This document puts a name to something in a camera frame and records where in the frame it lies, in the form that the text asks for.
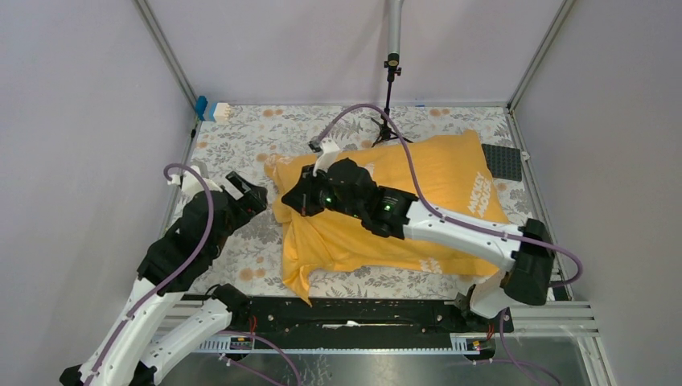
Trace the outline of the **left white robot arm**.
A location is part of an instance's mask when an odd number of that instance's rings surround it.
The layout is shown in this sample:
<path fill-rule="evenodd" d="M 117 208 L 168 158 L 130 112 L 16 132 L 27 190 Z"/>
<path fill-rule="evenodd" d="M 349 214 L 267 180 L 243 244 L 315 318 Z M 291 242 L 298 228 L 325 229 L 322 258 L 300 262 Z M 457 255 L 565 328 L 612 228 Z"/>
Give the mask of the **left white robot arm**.
<path fill-rule="evenodd" d="M 163 319 L 197 277 L 221 254 L 227 239 L 268 206 L 265 187 L 236 172 L 226 179 L 242 196 L 203 177 L 197 166 L 171 163 L 163 174 L 189 199 L 181 216 L 147 250 L 128 300 L 101 345 L 83 364 L 66 368 L 62 385 L 158 385 L 167 373 L 210 335 L 249 322 L 248 307 L 220 296 L 197 316 L 153 343 Z"/>

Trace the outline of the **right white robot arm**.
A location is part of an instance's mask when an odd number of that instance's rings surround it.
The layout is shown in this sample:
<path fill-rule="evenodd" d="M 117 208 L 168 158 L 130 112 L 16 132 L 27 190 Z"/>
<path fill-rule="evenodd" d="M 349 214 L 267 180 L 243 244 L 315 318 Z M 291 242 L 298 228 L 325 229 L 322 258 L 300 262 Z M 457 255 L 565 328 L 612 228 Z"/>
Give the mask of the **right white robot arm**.
<path fill-rule="evenodd" d="M 495 275 L 466 295 L 461 319 L 469 330 L 483 330 L 508 307 L 547 302 L 555 254 L 539 220 L 519 227 L 438 209 L 418 195 L 377 184 L 349 158 L 327 170 L 304 166 L 282 202 L 302 216 L 325 210 L 343 213 L 376 236 L 429 241 L 496 266 Z"/>

